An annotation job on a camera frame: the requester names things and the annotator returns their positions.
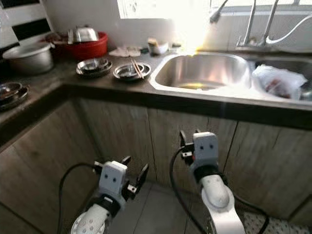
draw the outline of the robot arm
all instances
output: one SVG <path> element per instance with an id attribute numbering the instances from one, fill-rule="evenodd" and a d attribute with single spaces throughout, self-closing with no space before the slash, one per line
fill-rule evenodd
<path id="1" fill-rule="evenodd" d="M 218 140 L 210 132 L 193 134 L 193 143 L 186 143 L 181 131 L 182 159 L 201 187 L 203 203 L 209 210 L 217 234 L 245 234 L 239 219 L 232 191 L 224 184 L 218 170 Z"/>
<path id="2" fill-rule="evenodd" d="M 75 220 L 71 234 L 107 233 L 113 218 L 120 210 L 125 209 L 129 198 L 135 198 L 146 179 L 148 164 L 143 167 L 136 184 L 131 185 L 126 179 L 129 162 L 130 157 L 125 158 L 121 163 L 112 161 L 102 165 L 96 162 L 100 172 L 98 184 L 100 196 L 93 199 L 87 211 Z"/>

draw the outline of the floor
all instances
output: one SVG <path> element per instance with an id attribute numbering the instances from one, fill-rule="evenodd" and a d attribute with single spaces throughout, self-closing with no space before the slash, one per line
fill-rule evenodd
<path id="1" fill-rule="evenodd" d="M 195 217 L 207 225 L 207 211 L 198 197 L 183 194 Z M 247 234 L 256 234 L 264 218 L 257 214 L 241 213 Z M 270 219 L 265 234 L 309 234 L 307 227 L 289 224 L 284 220 Z M 134 200 L 113 220 L 109 234 L 199 234 L 187 218 L 170 188 L 146 182 Z"/>

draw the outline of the black cable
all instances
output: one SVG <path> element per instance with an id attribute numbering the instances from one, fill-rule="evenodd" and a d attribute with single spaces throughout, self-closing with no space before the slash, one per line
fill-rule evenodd
<path id="1" fill-rule="evenodd" d="M 169 174 L 170 174 L 170 181 L 171 181 L 171 186 L 172 189 L 179 201 L 179 203 L 181 204 L 182 208 L 184 209 L 184 211 L 186 212 L 186 214 L 190 217 L 191 221 L 195 224 L 195 226 L 198 228 L 198 230 L 200 231 L 200 233 L 202 234 L 207 234 L 207 232 L 205 231 L 205 229 L 201 226 L 201 224 L 197 221 L 197 219 L 193 216 L 193 214 L 191 213 L 191 211 L 189 210 L 189 208 L 187 207 L 187 205 L 185 204 L 185 202 L 183 201 L 177 186 L 176 186 L 176 182 L 174 179 L 174 163 L 176 160 L 176 157 L 178 156 L 178 154 L 181 152 L 181 150 L 184 148 L 184 146 L 180 147 L 177 152 L 173 155 L 173 157 L 171 158 L 170 161 L 170 168 L 169 168 Z"/>
<path id="2" fill-rule="evenodd" d="M 62 179 L 59 182 L 59 186 L 58 186 L 58 232 L 57 232 L 57 234 L 61 233 L 61 228 L 62 228 L 62 220 L 63 220 L 63 217 L 62 217 L 62 215 L 63 215 L 62 196 L 63 196 L 63 185 L 65 182 L 65 179 L 73 169 L 75 169 L 77 167 L 81 167 L 81 166 L 90 167 L 92 169 L 95 169 L 95 165 L 92 165 L 92 164 L 88 164 L 88 163 L 75 164 L 75 165 L 71 166 L 70 168 L 68 168 L 68 170 L 65 172 Z"/>
<path id="3" fill-rule="evenodd" d="M 256 210 L 256 211 L 262 213 L 262 214 L 265 216 L 265 221 L 264 221 L 264 223 L 263 223 L 263 225 L 262 225 L 260 231 L 258 232 L 258 234 L 263 234 L 264 231 L 265 231 L 265 229 L 267 228 L 267 226 L 268 226 L 268 224 L 269 224 L 269 221 L 270 221 L 269 216 L 267 215 L 267 213 L 265 213 L 263 209 L 261 209 L 261 208 L 255 206 L 255 205 L 253 205 L 253 204 L 251 204 L 251 203 L 245 201 L 244 199 L 240 198 L 240 197 L 237 196 L 236 194 L 233 193 L 233 195 L 234 195 L 234 197 L 235 197 L 236 200 L 238 200 L 238 201 L 240 201 L 241 203 L 243 203 L 243 204 L 245 204 L 245 205 L 247 205 L 247 206 L 253 208 L 254 210 Z"/>

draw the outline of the sink basin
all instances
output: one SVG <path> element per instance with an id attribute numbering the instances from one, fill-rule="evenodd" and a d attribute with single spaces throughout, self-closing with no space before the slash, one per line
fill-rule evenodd
<path id="1" fill-rule="evenodd" d="M 295 58 L 265 58 L 257 61 L 255 66 L 261 64 L 302 74 L 308 82 L 301 86 L 301 99 L 312 101 L 312 61 Z"/>
<path id="2" fill-rule="evenodd" d="M 205 94 L 222 87 L 249 89 L 251 76 L 248 63 L 239 56 L 170 55 L 151 74 L 150 83 L 160 90 Z"/>

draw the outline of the chopsticks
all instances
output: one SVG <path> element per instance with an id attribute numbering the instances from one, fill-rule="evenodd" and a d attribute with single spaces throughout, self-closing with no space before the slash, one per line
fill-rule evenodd
<path id="1" fill-rule="evenodd" d="M 137 73 L 138 77 L 140 79 L 144 79 L 144 75 L 141 73 L 141 71 L 140 71 L 140 69 L 138 67 L 137 61 L 135 59 L 132 59 L 132 57 L 130 57 L 130 59 L 131 59 L 131 62 L 133 64 L 133 66 L 135 67 L 135 70 L 136 70 L 136 73 Z"/>

